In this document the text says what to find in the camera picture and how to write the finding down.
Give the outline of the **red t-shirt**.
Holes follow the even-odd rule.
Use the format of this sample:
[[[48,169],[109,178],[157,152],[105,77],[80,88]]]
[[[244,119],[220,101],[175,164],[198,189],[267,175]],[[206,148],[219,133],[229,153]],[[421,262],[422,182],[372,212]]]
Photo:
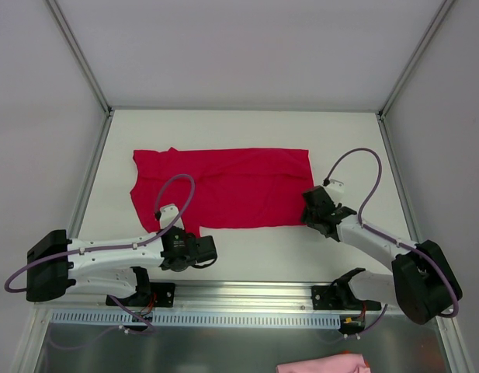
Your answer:
[[[314,185],[309,152],[289,148],[136,150],[130,192],[147,232],[160,224],[156,209],[175,204],[185,229],[300,225],[303,192]]]

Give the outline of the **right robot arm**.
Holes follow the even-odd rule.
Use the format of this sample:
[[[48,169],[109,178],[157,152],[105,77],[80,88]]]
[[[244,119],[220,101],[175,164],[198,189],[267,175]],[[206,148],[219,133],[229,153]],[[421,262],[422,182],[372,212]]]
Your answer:
[[[326,186],[304,192],[303,199],[301,221],[307,227],[360,250],[389,271],[350,270],[332,281],[322,301],[344,309],[357,309],[365,301],[393,305],[419,325],[435,317],[458,315],[463,292],[437,243],[403,240],[371,225],[361,211],[335,203]]]

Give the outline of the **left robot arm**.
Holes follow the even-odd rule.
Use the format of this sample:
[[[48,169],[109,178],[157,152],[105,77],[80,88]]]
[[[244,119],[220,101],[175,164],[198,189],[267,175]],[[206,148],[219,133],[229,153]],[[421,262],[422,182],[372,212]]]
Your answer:
[[[120,241],[68,239],[53,230],[27,253],[26,300],[64,295],[112,295],[143,305],[151,295],[148,270],[182,272],[217,260],[213,237],[179,227]]]

